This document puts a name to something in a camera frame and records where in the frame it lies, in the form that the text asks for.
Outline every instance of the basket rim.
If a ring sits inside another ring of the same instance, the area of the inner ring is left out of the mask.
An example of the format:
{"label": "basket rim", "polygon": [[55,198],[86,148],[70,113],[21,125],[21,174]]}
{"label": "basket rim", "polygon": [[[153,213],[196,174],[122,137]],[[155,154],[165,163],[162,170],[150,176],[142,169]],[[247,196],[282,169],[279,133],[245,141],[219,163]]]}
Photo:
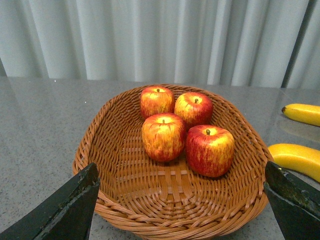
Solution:
{"label": "basket rim", "polygon": [[[223,98],[219,94],[216,94],[214,92],[211,92],[211,91],[208,91],[206,89],[202,89],[202,88],[199,88],[196,86],[190,86],[190,85],[171,84],[171,83],[145,84],[143,86],[135,87],[135,88],[126,90],[124,92],[121,92],[120,94],[109,99],[102,106],[102,108],[99,110],[99,112],[96,114],[96,116],[93,118],[90,125],[88,126],[83,138],[80,141],[80,144],[79,144],[77,151],[76,151],[76,154],[75,154],[74,161],[72,163],[72,172],[74,175],[77,174],[83,168],[85,168],[89,163],[88,153],[90,152],[90,149],[91,149],[91,142],[94,138],[94,135],[97,132],[99,125],[102,122],[104,115],[105,115],[105,114],[103,114],[103,112],[107,112],[108,109],[110,108],[110,106],[112,106],[115,102],[120,100],[122,96],[127,95],[128,93],[132,93],[132,92],[139,93],[144,88],[152,87],[152,86],[162,86],[165,88],[175,88],[175,87],[177,87],[177,88],[179,88],[179,87],[192,88],[192,90],[202,92],[202,93],[206,94],[207,96],[214,96],[214,97],[220,98],[228,105],[234,106],[230,101],[226,100],[225,98]],[[237,114],[239,115],[241,120],[243,120],[245,125],[249,128],[250,132],[254,135],[255,139],[257,140],[257,145],[260,148],[259,152],[262,152],[263,155],[265,156],[265,159],[266,159],[264,161],[264,166],[263,166],[263,167],[265,167],[268,160],[272,161],[272,156],[271,156],[267,146],[265,145],[265,143],[261,139],[258,132],[253,128],[253,126],[247,121],[247,119],[243,116],[243,114],[239,110],[238,110]],[[247,222],[249,222],[252,219],[254,219],[255,217],[257,217],[268,203],[268,198],[265,195],[265,193],[263,192],[263,188],[259,189],[258,194],[259,194],[259,196],[261,196],[261,198],[258,199],[258,201],[256,198],[256,199],[254,199],[253,202],[248,203],[248,200],[245,199],[241,204],[237,204],[237,207],[230,208],[227,212],[221,213],[220,215],[216,215],[216,217],[217,217],[217,219],[221,219],[221,221],[224,221],[224,222],[226,222],[226,221],[232,222],[232,218],[238,213],[238,211],[236,211],[236,208],[238,208],[239,206],[242,206],[242,208],[245,207],[246,212],[250,211],[250,209],[251,210],[256,209],[257,206],[259,206],[259,208],[260,208],[259,211],[252,212],[251,215],[249,215],[249,216],[244,216],[244,217],[246,217],[245,221],[239,221],[239,220],[237,221],[237,219],[236,219],[235,222],[237,222],[237,224],[234,225],[232,228],[219,229],[218,227],[215,227],[217,229],[215,231],[211,231],[211,233],[206,234],[205,237],[208,238],[208,237],[222,236],[222,235],[229,234],[231,232],[238,230],[244,224],[246,224]],[[189,237],[191,237],[191,238],[188,237],[188,239],[194,239],[194,238],[200,239],[201,238],[200,236],[202,235],[201,232],[206,230],[205,226],[200,226],[200,227],[195,227],[195,228],[183,230],[183,229],[180,229],[178,224],[177,224],[177,227],[174,231],[172,231],[173,228],[171,226],[164,225],[162,227],[159,227],[155,224],[151,224],[154,221],[159,221],[159,219],[154,219],[154,218],[148,217],[146,215],[137,214],[134,211],[117,203],[114,199],[111,199],[110,196],[106,196],[105,193],[103,193],[101,190],[99,190],[98,199],[96,201],[96,206],[95,206],[95,212],[97,212],[99,215],[101,215],[100,213],[102,211],[108,212],[110,214],[110,217],[105,217],[105,216],[102,216],[102,217],[104,219],[106,219],[108,222],[110,222],[113,226],[115,226],[119,229],[129,230],[129,231],[137,234],[138,236],[146,238],[146,239],[160,239],[160,238],[148,238],[148,236],[149,236],[148,234],[150,233],[150,231],[153,228],[157,229],[158,231],[162,230],[164,233],[166,232],[167,229],[169,229],[170,231],[167,231],[167,232],[172,233],[172,237],[170,239],[180,239],[179,236],[181,236],[183,234],[187,234]],[[117,216],[117,214],[115,214],[118,212],[120,212],[123,215],[122,219],[121,219],[121,217]],[[143,222],[150,222],[150,224],[148,224],[148,226],[146,226],[146,224],[143,224],[141,222],[141,219],[143,219]],[[134,225],[135,227],[130,227],[129,223],[132,223],[135,221],[137,222],[137,224]]]}

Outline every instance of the gray countertop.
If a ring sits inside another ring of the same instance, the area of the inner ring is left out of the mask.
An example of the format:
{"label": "gray countertop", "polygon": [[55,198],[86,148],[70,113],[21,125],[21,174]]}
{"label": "gray countertop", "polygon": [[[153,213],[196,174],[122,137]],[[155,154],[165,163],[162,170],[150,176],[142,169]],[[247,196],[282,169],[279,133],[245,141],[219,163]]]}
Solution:
{"label": "gray countertop", "polygon": [[[106,101],[145,82],[0,77],[0,232],[29,213],[72,175],[76,149]],[[232,102],[267,146],[320,150],[320,127],[286,118],[290,103],[320,105],[320,90],[196,85]],[[320,184],[294,173],[320,190]],[[138,240],[96,213],[91,240]],[[219,240],[284,239],[272,209]]]}

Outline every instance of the apple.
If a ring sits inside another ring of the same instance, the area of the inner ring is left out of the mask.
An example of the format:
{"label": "apple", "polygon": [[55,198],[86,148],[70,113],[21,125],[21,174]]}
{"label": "apple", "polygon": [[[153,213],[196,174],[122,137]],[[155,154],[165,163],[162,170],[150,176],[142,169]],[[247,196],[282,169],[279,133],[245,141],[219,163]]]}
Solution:
{"label": "apple", "polygon": [[211,99],[199,92],[181,94],[174,106],[174,113],[185,121],[187,131],[197,125],[209,124],[213,111]]}
{"label": "apple", "polygon": [[233,135],[213,125],[190,128],[185,142],[185,156],[190,168],[207,177],[219,177],[231,167],[235,151]]}
{"label": "apple", "polygon": [[140,95],[140,112],[144,119],[160,113],[173,113],[175,110],[174,93],[163,86],[148,86]]}
{"label": "apple", "polygon": [[174,113],[157,113],[142,125],[142,141],[147,155],[158,162],[177,158],[185,147],[186,124]]}

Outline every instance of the red apple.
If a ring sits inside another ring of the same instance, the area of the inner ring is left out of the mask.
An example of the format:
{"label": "red apple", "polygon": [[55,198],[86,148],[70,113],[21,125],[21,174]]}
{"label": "red apple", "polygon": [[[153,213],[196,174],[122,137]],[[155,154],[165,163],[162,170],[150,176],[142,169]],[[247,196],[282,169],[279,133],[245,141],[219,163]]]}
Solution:
{"label": "red apple", "polygon": [[140,111],[144,119],[160,113],[173,113],[175,110],[174,93],[163,86],[148,86],[140,95]]}
{"label": "red apple", "polygon": [[234,144],[234,137],[226,129],[212,125],[194,126],[186,137],[186,160],[196,173],[219,177],[231,167]]}
{"label": "red apple", "polygon": [[145,152],[158,162],[177,158],[184,150],[186,135],[185,122],[174,113],[152,115],[142,125]]}
{"label": "red apple", "polygon": [[213,110],[211,99],[199,92],[181,94],[174,106],[174,113],[185,121],[187,131],[197,125],[209,124]]}

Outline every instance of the granite countertop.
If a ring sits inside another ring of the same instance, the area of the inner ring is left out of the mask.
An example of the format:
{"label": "granite countertop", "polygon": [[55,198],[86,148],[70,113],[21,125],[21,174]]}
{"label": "granite countertop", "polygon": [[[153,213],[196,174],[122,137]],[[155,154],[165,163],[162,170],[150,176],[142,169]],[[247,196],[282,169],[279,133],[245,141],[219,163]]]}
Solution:
{"label": "granite countertop", "polygon": [[[0,232],[59,189],[72,175],[76,149],[106,101],[145,82],[0,77]],[[232,102],[267,146],[320,150],[320,127],[286,118],[290,103],[320,106],[320,90],[197,85]],[[314,180],[294,173],[320,190]],[[94,214],[91,240],[138,240]],[[218,240],[284,239],[268,204],[239,230]]]}

